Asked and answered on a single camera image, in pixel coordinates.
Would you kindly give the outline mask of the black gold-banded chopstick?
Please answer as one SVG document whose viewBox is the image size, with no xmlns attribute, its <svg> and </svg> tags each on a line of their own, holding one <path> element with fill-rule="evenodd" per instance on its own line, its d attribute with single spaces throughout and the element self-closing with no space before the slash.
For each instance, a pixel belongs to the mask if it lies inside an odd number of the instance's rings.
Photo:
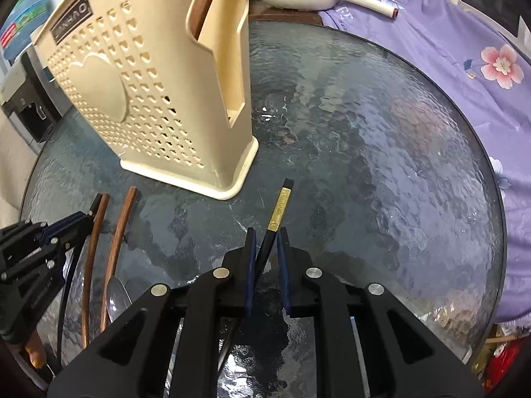
<svg viewBox="0 0 531 398">
<path fill-rule="evenodd" d="M 273 213 L 266 228 L 264 238 L 260 244 L 258 254 L 255 257 L 254 279 L 251 295 L 257 288 L 260 276 L 264 272 L 269 255 L 273 248 L 273 243 L 276 239 L 278 230 L 281 227 L 284 213 L 287 209 L 288 201 L 290 199 L 294 186 L 294 180 L 285 179 L 283 186 L 279 192 L 277 201 L 273 208 Z M 230 352 L 235 344 L 240 327 L 243 325 L 243 319 L 234 319 L 227 330 L 227 336 L 221 346 L 218 361 L 218 375 L 222 373 L 225 363 L 227 362 Z"/>
</svg>

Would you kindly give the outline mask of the steel spoon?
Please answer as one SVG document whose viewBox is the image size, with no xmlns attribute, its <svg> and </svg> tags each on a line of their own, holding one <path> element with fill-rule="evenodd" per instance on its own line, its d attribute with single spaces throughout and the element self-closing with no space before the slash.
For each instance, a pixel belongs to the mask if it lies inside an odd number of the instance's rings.
<svg viewBox="0 0 531 398">
<path fill-rule="evenodd" d="M 107 282 L 106 311 L 110 322 L 117 320 L 132 304 L 124 284 L 115 276 Z"/>
</svg>

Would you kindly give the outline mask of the cream plastic utensil holder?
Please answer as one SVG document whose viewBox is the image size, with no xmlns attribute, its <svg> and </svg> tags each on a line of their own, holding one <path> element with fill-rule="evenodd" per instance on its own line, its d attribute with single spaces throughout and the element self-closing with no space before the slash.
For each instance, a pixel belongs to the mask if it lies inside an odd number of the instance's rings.
<svg viewBox="0 0 531 398">
<path fill-rule="evenodd" d="M 241 189 L 252 132 L 248 0 L 63 0 L 33 36 L 40 62 L 122 168 L 214 199 Z"/>
</svg>

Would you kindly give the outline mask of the purple floral cloth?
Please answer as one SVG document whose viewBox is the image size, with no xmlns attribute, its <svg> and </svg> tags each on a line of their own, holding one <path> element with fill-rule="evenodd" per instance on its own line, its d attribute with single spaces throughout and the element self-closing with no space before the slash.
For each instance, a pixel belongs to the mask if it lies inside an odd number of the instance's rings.
<svg viewBox="0 0 531 398">
<path fill-rule="evenodd" d="M 530 325 L 530 64 L 515 46 L 447 0 L 398 0 L 392 20 L 340 2 L 323 24 L 382 45 L 419 68 L 472 123 L 495 171 L 508 261 L 495 321 Z"/>
</svg>

